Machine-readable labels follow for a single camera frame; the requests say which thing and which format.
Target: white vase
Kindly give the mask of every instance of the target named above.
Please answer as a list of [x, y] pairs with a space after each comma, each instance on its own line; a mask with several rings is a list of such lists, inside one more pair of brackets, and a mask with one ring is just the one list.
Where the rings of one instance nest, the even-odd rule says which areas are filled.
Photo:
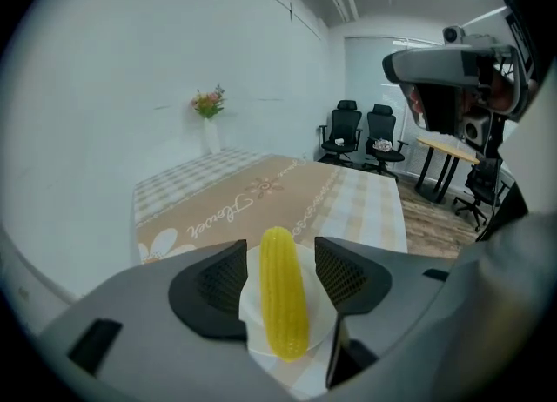
[[220, 152], [220, 141], [218, 140], [217, 125], [210, 119], [203, 119], [205, 127], [205, 142], [212, 155]]

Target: table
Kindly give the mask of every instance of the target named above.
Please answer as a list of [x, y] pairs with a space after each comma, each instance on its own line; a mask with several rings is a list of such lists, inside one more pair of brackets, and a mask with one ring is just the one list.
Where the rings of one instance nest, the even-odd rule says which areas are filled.
[[[138, 184], [134, 205], [144, 264], [237, 239], [250, 249], [275, 225], [310, 249], [323, 236], [407, 252], [394, 179], [291, 157], [224, 150]], [[332, 332], [290, 364], [251, 355], [290, 393], [308, 399], [326, 392], [331, 349]]]
[[[441, 204], [443, 202], [443, 197], [445, 196], [446, 190], [453, 179], [454, 172], [456, 171], [456, 167], [459, 164], [459, 160], [462, 159], [463, 161], [467, 161], [474, 165], [480, 163], [480, 161], [474, 156], [465, 151], [458, 150], [450, 145], [443, 144], [442, 142], [432, 141], [429, 139], [424, 139], [423, 137], [417, 137], [416, 139], [418, 142], [421, 142], [423, 145], [427, 145], [429, 150], [427, 151], [426, 162], [424, 163], [424, 168], [419, 175], [418, 183], [414, 186], [414, 189], [425, 199], [432, 201], [436, 204]], [[443, 164], [443, 169], [441, 170], [441, 174], [439, 179], [437, 180], [437, 184], [431, 188], [428, 186], [423, 185], [424, 178], [426, 177], [427, 168], [429, 167], [429, 163], [432, 160], [433, 151], [438, 150], [443, 153], [446, 153], [445, 163]], [[446, 169], [451, 162], [451, 158], [454, 157], [453, 163], [451, 164], [451, 169], [449, 170], [449, 174], [446, 177], [445, 183], [443, 183], [443, 177], [445, 176]]]

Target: black stand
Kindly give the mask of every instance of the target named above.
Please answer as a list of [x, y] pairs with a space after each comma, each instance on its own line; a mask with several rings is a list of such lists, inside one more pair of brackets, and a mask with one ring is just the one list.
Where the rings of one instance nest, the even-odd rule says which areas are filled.
[[[443, 197], [445, 196], [446, 190], [449, 188], [449, 184], [453, 179], [454, 172], [456, 171], [456, 167], [459, 164], [459, 159], [457, 157], [454, 158], [453, 164], [451, 165], [451, 169], [449, 170], [449, 174], [446, 177], [445, 183], [443, 183], [443, 178], [445, 177], [446, 169], [451, 162], [451, 155], [446, 155], [445, 163], [443, 164], [443, 169], [441, 170], [441, 174], [439, 179], [437, 180], [437, 184], [434, 187], [426, 186], [424, 184], [424, 179], [426, 178], [427, 169], [429, 168], [429, 164], [432, 161], [433, 156], [433, 147], [429, 147], [427, 151], [426, 162], [424, 163], [424, 168], [421, 170], [421, 174], [419, 175], [418, 182], [414, 186], [414, 189], [425, 199], [431, 201], [435, 204], [442, 204]], [[441, 192], [439, 192], [439, 188], [443, 183], [443, 187], [441, 188]]]
[[[348, 160], [345, 161], [344, 159], [341, 159], [340, 158], [341, 155], [348, 157]], [[319, 160], [319, 162], [322, 162], [324, 164], [338, 165], [339, 167], [352, 168], [354, 166], [354, 162], [350, 160], [350, 157], [345, 153], [335, 153], [335, 154], [326, 153]]]
[[365, 163], [362, 165], [362, 170], [363, 171], [376, 171], [378, 175], [389, 175], [391, 177], [394, 178], [394, 180], [396, 182], [399, 182], [399, 176], [395, 175], [392, 171], [389, 171], [386, 168], [386, 162], [385, 161], [379, 161], [379, 163], [377, 165], [374, 164], [369, 164], [369, 163]]
[[457, 203], [462, 203], [464, 207], [460, 207], [459, 209], [457, 209], [454, 214], [459, 215], [462, 211], [470, 211], [476, 220], [476, 231], [480, 231], [480, 217], [482, 217], [484, 220], [483, 224], [487, 224], [487, 216], [484, 215], [483, 211], [480, 210], [481, 201], [479, 199], [476, 198], [474, 199], [473, 203], [468, 203], [464, 199], [456, 197], [453, 201], [453, 204]]

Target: wooden floor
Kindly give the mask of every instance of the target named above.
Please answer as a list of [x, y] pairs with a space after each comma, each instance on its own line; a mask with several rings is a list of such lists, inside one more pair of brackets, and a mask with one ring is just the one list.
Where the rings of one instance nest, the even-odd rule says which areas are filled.
[[474, 231], [473, 216], [461, 213], [457, 217], [454, 214], [454, 195], [450, 193], [446, 194], [444, 204], [427, 201], [414, 190], [415, 182], [415, 179], [400, 177], [398, 183], [408, 252], [457, 258], [460, 249], [473, 243], [479, 235]]

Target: black office chair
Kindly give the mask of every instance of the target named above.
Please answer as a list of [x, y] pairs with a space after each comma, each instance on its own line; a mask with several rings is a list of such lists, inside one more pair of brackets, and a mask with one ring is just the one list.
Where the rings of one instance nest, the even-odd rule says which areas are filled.
[[461, 211], [470, 211], [473, 214], [477, 224], [476, 231], [480, 231], [479, 217], [483, 218], [483, 225], [487, 224], [487, 217], [480, 210], [479, 205], [483, 202], [492, 207], [499, 207], [501, 205], [500, 196], [508, 188], [508, 185], [501, 181], [503, 185], [497, 192], [497, 172], [500, 166], [500, 159], [481, 159], [480, 163], [472, 167], [472, 170], [468, 173], [465, 184], [473, 193], [473, 203], [468, 203], [458, 197], [453, 201], [453, 204], [460, 202], [464, 205], [464, 207], [457, 209], [455, 215], [458, 215]]
[[399, 182], [399, 177], [386, 169], [386, 163], [404, 161], [404, 155], [400, 151], [404, 145], [408, 144], [403, 141], [397, 141], [399, 148], [390, 151], [379, 151], [373, 148], [375, 141], [380, 139], [385, 139], [391, 144], [393, 143], [394, 125], [397, 123], [397, 118], [393, 116], [393, 109], [388, 105], [375, 104], [373, 111], [367, 113], [367, 123], [369, 125], [369, 138], [366, 142], [366, 153], [375, 157], [379, 164], [365, 163], [362, 169], [365, 171], [376, 171], [378, 175], [390, 175]]
[[[350, 161], [347, 153], [353, 153], [358, 150], [359, 137], [362, 132], [358, 128], [362, 113], [357, 111], [357, 109], [358, 106], [354, 100], [341, 100], [339, 102], [337, 110], [333, 110], [331, 113], [332, 128], [329, 140], [325, 141], [325, 128], [327, 125], [319, 126], [323, 138], [321, 147], [325, 151], [334, 153], [333, 164], [344, 165], [345, 167], [352, 166], [352, 161]], [[344, 145], [336, 145], [334, 143], [335, 139], [344, 139]], [[348, 157], [348, 161], [340, 159], [340, 155]]]

